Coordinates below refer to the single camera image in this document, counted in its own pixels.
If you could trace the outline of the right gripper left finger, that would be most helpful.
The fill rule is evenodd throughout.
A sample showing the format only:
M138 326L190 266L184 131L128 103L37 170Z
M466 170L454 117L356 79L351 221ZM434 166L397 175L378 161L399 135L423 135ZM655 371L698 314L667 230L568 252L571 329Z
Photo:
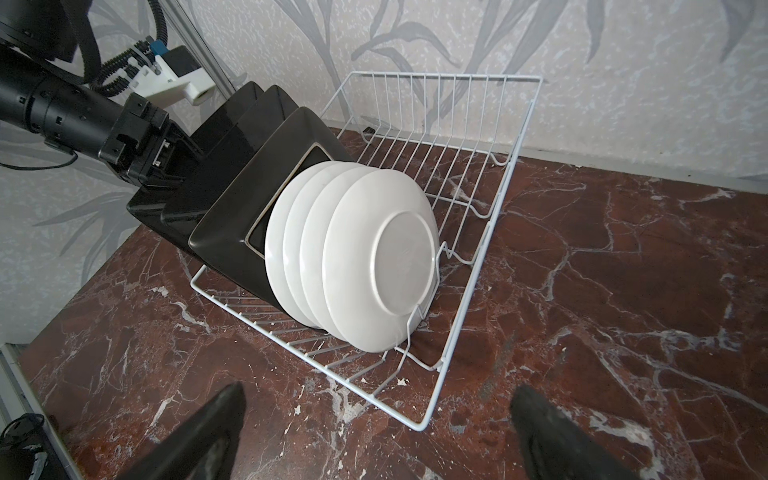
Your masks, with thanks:
M247 407L244 387L220 390L121 479L229 479Z

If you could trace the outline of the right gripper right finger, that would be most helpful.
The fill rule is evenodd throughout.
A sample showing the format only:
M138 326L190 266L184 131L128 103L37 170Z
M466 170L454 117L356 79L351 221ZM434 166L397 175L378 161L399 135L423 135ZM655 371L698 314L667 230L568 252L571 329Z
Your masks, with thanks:
M510 414L530 479L638 477L529 385L515 389Z

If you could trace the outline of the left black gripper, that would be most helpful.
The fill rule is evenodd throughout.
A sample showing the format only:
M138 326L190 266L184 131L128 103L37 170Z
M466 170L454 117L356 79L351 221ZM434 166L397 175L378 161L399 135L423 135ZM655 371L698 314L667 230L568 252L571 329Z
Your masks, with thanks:
M168 112L136 93L129 95L98 154L118 178L159 190L179 188L203 158Z

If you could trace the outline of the square floral plate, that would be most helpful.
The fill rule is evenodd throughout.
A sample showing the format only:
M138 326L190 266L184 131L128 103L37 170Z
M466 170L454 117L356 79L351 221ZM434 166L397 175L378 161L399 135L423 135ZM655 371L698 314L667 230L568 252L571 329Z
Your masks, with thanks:
M298 108L280 86L248 82L194 132L204 158L160 211L158 233L190 252L203 216L279 126Z
M196 225L264 142L254 124L263 95L258 84L247 82L192 135L171 141L171 183L160 186L152 180L139 187L127 204L128 212L188 252Z

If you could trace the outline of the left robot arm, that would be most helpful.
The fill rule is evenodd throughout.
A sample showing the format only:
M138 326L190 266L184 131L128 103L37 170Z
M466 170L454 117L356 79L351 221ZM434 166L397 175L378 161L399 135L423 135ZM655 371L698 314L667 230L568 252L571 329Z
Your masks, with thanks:
M116 74L130 60L160 70L167 25L159 2L149 6L156 36L102 61L90 2L2 2L2 121L72 157L99 160L127 183L178 188L203 160L202 150L148 97L133 93L124 104L112 99L129 86Z

